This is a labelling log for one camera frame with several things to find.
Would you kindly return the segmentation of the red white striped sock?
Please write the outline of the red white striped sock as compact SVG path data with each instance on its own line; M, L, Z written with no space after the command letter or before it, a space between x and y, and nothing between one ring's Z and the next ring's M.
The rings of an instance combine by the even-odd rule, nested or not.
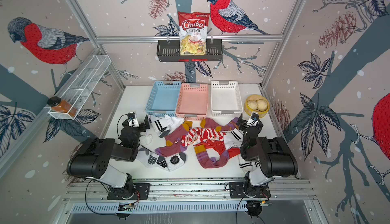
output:
M216 129L193 128L186 135L182 136L181 145L188 146L199 144L209 140L223 141L227 132L217 131Z

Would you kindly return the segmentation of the red santa pattern sock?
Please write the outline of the red santa pattern sock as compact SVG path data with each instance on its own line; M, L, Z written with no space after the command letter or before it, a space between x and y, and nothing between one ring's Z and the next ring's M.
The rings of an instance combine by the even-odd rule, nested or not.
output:
M202 144L206 149L215 150L220 156L223 152L227 151L230 159L241 153L240 148L238 147L232 147L230 149L226 149L223 141L208 140L206 142L203 142Z

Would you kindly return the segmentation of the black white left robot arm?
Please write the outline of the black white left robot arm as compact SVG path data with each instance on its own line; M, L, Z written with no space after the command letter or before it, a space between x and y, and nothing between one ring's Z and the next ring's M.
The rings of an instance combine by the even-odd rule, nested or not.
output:
M123 125L119 140L115 139L88 139L71 157L67 165L67 173L71 176L96 180L113 189L118 195L123 194L127 198L136 193L132 176L124 173L112 165L110 160L120 162L133 162L139 152L141 133L150 129L146 122L138 127L132 127L128 123Z

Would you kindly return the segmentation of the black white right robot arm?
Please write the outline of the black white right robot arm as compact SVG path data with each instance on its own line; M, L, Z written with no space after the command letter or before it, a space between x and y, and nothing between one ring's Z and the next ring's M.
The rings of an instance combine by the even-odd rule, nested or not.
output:
M241 158L246 163L254 164L254 168L246 172L243 183L244 192L249 196L256 196L261 187L276 177L289 177L298 173L298 163L286 141L281 137L260 137L262 128L260 121L254 121L243 130Z

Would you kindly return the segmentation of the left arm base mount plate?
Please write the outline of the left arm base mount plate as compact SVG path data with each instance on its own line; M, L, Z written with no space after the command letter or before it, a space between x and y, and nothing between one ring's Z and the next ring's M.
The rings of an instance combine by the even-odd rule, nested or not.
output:
M147 200L150 187L150 183L132 183L122 188L109 187L107 200Z

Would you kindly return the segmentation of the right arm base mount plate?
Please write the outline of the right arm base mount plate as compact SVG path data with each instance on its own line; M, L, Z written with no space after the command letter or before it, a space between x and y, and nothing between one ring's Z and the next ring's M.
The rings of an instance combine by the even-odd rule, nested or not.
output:
M225 189L229 191L230 198L240 199L244 196L247 198L265 198L271 197L268 185L252 186L244 182L229 182L225 185Z

